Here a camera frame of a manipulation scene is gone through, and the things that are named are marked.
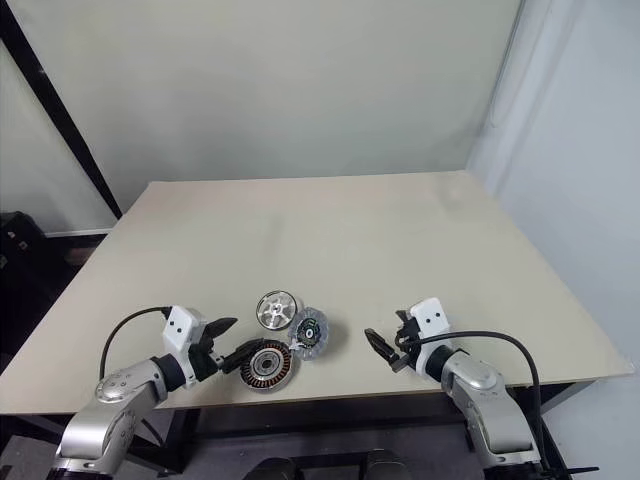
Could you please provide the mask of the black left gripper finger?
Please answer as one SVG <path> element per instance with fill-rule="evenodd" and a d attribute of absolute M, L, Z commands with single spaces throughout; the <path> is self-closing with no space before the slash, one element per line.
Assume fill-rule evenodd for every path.
<path fill-rule="evenodd" d="M 205 337 L 211 341 L 214 341 L 216 338 L 223 335 L 226 331 L 232 328 L 237 321 L 237 318 L 224 317 L 209 322 L 205 327 Z"/>
<path fill-rule="evenodd" d="M 219 369 L 223 373 L 231 373 L 234 370 L 240 368 L 263 347 L 264 343 L 265 340 L 262 338 L 252 339 L 244 342 L 243 344 L 238 346 L 231 354 L 223 357 Z"/>

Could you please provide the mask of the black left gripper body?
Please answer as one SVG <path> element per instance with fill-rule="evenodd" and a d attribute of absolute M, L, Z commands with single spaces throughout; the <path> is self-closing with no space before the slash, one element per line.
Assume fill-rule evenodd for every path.
<path fill-rule="evenodd" d="M 220 327 L 206 327 L 200 340 L 191 345 L 191 367 L 199 382 L 216 374 L 224 364 L 224 356 L 215 350 L 215 339 L 221 334 Z"/>

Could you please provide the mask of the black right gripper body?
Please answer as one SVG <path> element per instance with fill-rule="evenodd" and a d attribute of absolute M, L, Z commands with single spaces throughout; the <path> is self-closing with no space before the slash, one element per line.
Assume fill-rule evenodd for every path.
<path fill-rule="evenodd" d="M 396 361 L 396 370 L 410 367 L 416 373 L 424 373 L 426 357 L 422 352 L 422 330 L 416 319 L 404 319 L 396 333 L 396 346 L 400 357 Z"/>

